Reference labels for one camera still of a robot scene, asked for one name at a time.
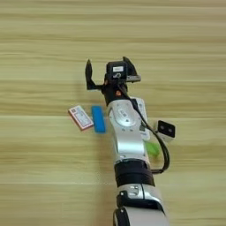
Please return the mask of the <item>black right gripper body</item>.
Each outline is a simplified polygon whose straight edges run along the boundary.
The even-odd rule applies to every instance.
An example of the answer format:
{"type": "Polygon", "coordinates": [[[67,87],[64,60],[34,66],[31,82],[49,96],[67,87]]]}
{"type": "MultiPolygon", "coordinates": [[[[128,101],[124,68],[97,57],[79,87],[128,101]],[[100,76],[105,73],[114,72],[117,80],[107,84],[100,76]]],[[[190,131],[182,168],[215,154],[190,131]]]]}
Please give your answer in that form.
{"type": "Polygon", "coordinates": [[[126,79],[111,79],[105,75],[103,84],[98,87],[104,95],[106,105],[109,105],[113,101],[129,100],[127,84],[140,81],[140,75],[129,75],[126,79]]]}

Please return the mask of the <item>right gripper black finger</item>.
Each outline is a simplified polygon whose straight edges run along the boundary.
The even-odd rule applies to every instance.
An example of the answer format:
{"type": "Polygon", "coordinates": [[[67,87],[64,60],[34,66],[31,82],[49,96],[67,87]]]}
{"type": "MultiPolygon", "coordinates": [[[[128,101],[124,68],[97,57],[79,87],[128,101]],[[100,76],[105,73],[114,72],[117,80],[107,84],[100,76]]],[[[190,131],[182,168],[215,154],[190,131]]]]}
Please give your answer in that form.
{"type": "Polygon", "coordinates": [[[92,64],[90,60],[87,60],[86,69],[85,69],[85,76],[86,76],[86,83],[87,83],[87,90],[101,90],[102,85],[96,85],[92,80],[92,64]]]}
{"type": "Polygon", "coordinates": [[[134,66],[133,63],[131,62],[131,60],[130,60],[128,57],[124,56],[124,57],[123,57],[123,61],[127,63],[128,74],[129,74],[130,76],[137,76],[138,73],[137,73],[137,71],[136,71],[136,69],[135,69],[135,66],[134,66]]]}

